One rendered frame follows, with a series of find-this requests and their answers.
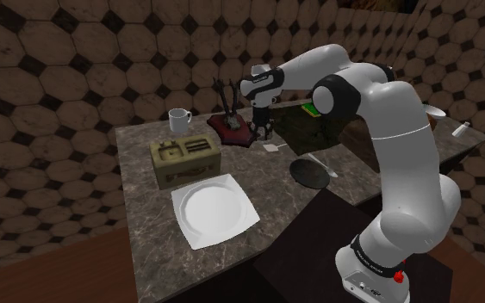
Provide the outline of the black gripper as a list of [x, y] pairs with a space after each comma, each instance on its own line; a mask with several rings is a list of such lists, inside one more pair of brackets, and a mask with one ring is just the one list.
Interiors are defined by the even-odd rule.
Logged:
[[274, 120], [270, 118], [270, 108], [252, 108], [252, 121], [250, 122], [250, 131], [252, 138], [258, 140], [261, 136], [259, 129], [264, 126], [264, 140], [272, 138]]

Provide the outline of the antler figure on red base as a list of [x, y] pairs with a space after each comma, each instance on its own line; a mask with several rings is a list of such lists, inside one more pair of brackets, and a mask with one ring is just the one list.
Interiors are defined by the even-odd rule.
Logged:
[[237, 85], [232, 80], [229, 81], [229, 86], [233, 92], [233, 104], [229, 108], [224, 91], [225, 84], [215, 77], [213, 81], [214, 88], [221, 97], [225, 113], [211, 115], [207, 120], [207, 124], [216, 131], [223, 145], [249, 148], [257, 139], [257, 135], [250, 130], [248, 123], [237, 113], [239, 108]]

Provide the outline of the dark sink basin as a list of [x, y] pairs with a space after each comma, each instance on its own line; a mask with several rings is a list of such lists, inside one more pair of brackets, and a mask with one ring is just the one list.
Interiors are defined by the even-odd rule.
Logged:
[[380, 172], [365, 120], [360, 116], [343, 119], [313, 117], [301, 105], [270, 111], [274, 131], [298, 156], [343, 145], [376, 173]]

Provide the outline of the dark round plate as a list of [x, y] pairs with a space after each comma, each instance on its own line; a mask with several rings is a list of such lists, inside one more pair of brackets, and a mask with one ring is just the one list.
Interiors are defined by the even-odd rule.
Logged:
[[289, 173], [296, 182], [310, 189], [323, 189], [330, 182], [330, 176], [321, 165], [303, 158], [289, 165]]

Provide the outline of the white spoon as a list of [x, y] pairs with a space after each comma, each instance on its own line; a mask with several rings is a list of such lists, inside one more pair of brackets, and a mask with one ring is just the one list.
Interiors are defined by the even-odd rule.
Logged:
[[320, 166], [322, 166], [326, 170], [326, 173], [330, 177], [333, 177], [333, 178], [337, 178], [338, 177], [338, 174], [334, 170], [332, 170], [331, 168], [329, 168], [326, 164], [322, 163], [315, 155], [313, 155], [312, 153], [309, 153], [308, 156], [312, 160], [314, 160], [317, 164], [319, 164]]

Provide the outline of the olive green radio box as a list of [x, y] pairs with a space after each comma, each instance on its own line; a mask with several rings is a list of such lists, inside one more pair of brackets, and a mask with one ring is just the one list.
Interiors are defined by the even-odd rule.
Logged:
[[208, 134], [149, 145], [152, 165], [160, 189], [218, 176], [221, 151]]

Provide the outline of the white mug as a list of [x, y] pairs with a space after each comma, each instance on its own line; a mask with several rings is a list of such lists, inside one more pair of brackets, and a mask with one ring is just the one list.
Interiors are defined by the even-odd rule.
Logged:
[[189, 129], [192, 113], [184, 108], [173, 108], [168, 112], [170, 129], [174, 133], [185, 133]]

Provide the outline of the white square plate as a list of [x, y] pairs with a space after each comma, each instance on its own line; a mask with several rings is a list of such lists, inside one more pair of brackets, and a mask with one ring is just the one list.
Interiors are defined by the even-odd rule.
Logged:
[[192, 250], [228, 241], [260, 221], [246, 192], [230, 174], [173, 190], [171, 200]]

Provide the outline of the dark robot stand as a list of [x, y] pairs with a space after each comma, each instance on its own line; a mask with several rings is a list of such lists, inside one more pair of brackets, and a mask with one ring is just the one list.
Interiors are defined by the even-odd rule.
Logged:
[[[349, 290], [363, 288], [383, 299], [381, 288], [355, 276], [344, 288], [336, 269], [337, 251], [348, 245], [372, 217], [322, 189], [254, 263], [288, 303], [363, 303]], [[406, 260], [410, 303], [451, 303], [453, 272], [428, 254]]]

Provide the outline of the white bowl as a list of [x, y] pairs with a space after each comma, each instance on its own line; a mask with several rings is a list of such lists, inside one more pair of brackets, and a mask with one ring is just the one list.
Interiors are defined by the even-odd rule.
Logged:
[[446, 117], [446, 113], [444, 110], [436, 108], [430, 104], [423, 103], [423, 109], [429, 116], [431, 116], [435, 120], [441, 120]]

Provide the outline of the small white bottle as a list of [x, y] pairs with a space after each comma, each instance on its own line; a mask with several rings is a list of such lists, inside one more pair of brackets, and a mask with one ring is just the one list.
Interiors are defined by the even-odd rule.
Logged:
[[469, 128], [469, 125], [470, 123], [468, 121], [465, 121], [461, 126], [459, 126], [452, 132], [452, 135], [456, 138], [462, 136], [464, 132]]

